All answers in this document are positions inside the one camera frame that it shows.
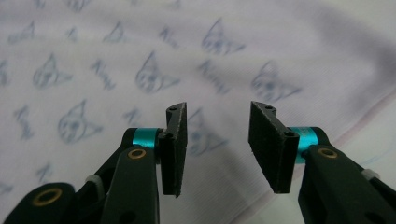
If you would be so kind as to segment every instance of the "white cable tie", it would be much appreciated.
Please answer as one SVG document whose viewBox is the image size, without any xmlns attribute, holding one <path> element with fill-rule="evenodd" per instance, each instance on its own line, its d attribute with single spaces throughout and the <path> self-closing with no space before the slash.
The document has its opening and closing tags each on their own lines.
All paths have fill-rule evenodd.
<svg viewBox="0 0 396 224">
<path fill-rule="evenodd" d="M 99 200 L 105 198 L 105 188 L 103 187 L 102 178 L 99 175 L 89 175 L 85 179 L 85 182 L 92 182 L 96 186 Z"/>
<path fill-rule="evenodd" d="M 366 180 L 370 181 L 371 179 L 373 179 L 374 177 L 379 179 L 379 174 L 374 172 L 373 170 L 370 169 L 365 169 L 363 171 L 361 171 L 361 174 L 364 176 L 364 178 L 366 178 Z"/>
</svg>

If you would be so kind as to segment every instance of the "screw hole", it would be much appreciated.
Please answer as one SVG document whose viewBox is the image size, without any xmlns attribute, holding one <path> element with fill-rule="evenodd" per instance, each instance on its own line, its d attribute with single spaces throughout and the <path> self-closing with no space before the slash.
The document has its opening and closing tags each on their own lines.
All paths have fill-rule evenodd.
<svg viewBox="0 0 396 224">
<path fill-rule="evenodd" d="M 330 158 L 330 159 L 335 159 L 338 157 L 338 154 L 336 152 L 334 152 L 331 149 L 328 148 L 320 148 L 318 150 L 318 153 L 324 157 Z"/>
<path fill-rule="evenodd" d="M 386 223 L 384 218 L 382 218 L 379 214 L 374 212 L 366 212 L 364 215 L 369 219 L 371 222 L 375 224 L 384 224 Z"/>
<path fill-rule="evenodd" d="M 58 200 L 62 195 L 62 190 L 59 188 L 46 189 L 39 193 L 33 199 L 33 205 L 40 207 L 45 206 Z"/>
<path fill-rule="evenodd" d="M 132 224 L 136 220 L 136 215 L 133 211 L 126 211 L 120 216 L 121 224 Z"/>
<path fill-rule="evenodd" d="M 132 160 L 141 159 L 146 156 L 146 150 L 137 148 L 128 152 L 128 157 Z"/>
</svg>

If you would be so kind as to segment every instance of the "blue metal spacer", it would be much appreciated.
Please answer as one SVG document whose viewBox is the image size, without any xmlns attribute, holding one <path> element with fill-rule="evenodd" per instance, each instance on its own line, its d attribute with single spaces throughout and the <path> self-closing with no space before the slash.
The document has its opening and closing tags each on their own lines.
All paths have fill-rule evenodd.
<svg viewBox="0 0 396 224">
<path fill-rule="evenodd" d="M 290 129 L 300 135 L 296 163 L 305 163 L 302 153 L 310 146 L 318 144 L 318 136 L 310 127 L 290 127 Z"/>
<path fill-rule="evenodd" d="M 155 148 L 158 129 L 156 128 L 138 128 L 134 131 L 133 145 L 140 145 L 142 147 Z"/>
</svg>

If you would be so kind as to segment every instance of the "brass ring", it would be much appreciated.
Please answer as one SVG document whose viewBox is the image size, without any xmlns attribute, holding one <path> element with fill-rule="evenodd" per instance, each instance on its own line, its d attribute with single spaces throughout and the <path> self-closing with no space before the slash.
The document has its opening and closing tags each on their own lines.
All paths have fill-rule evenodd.
<svg viewBox="0 0 396 224">
<path fill-rule="evenodd" d="M 46 194 L 53 194 L 51 195 L 48 199 L 43 199 L 43 196 Z M 62 195 L 62 190 L 59 188 L 53 188 L 53 189 L 46 189 L 44 191 L 41 191 L 35 198 L 33 199 L 33 205 L 37 207 L 45 206 L 50 203 L 55 202 L 58 200 Z"/>
<path fill-rule="evenodd" d="M 138 160 L 146 156 L 146 150 L 137 148 L 128 152 L 128 157 L 132 160 Z"/>
<path fill-rule="evenodd" d="M 338 154 L 336 152 L 334 152 L 331 149 L 328 148 L 320 148 L 318 150 L 318 153 L 324 157 L 330 158 L 330 159 L 335 159 L 338 157 Z"/>
</svg>

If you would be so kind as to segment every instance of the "cat face drawing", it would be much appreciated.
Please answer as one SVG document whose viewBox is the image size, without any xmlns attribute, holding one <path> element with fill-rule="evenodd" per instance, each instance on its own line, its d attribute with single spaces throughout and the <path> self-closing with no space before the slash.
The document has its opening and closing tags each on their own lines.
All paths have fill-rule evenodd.
<svg viewBox="0 0 396 224">
<path fill-rule="evenodd" d="M 161 74 L 154 52 L 151 52 L 140 71 L 137 73 L 135 83 L 137 87 L 145 93 L 151 94 L 159 90 L 167 89 L 176 85 L 179 79 L 164 76 Z"/>
<path fill-rule="evenodd" d="M 84 118 L 84 106 L 85 100 L 73 107 L 59 121 L 58 134 L 66 144 L 76 143 L 102 131 L 102 127 L 90 123 Z"/>
<path fill-rule="evenodd" d="M 44 65 L 35 71 L 35 75 L 33 76 L 33 84 L 38 89 L 46 89 L 50 86 L 59 85 L 70 80 L 71 78 L 72 76 L 58 71 L 56 68 L 55 57 L 53 54 L 51 54 Z"/>
<path fill-rule="evenodd" d="M 262 67 L 250 86 L 261 101 L 268 103 L 274 103 L 301 91 L 300 88 L 294 87 L 278 77 L 274 61 L 270 61 Z"/>
<path fill-rule="evenodd" d="M 221 19 L 218 19 L 202 41 L 202 48 L 208 53 L 226 55 L 244 49 L 245 45 L 229 40 L 223 32 Z"/>
<path fill-rule="evenodd" d="M 205 128 L 202 109 L 198 109 L 189 117 L 187 124 L 189 127 L 188 153 L 193 157 L 198 157 L 227 144 L 227 140 L 222 139 L 215 133 L 209 132 Z"/>
</svg>

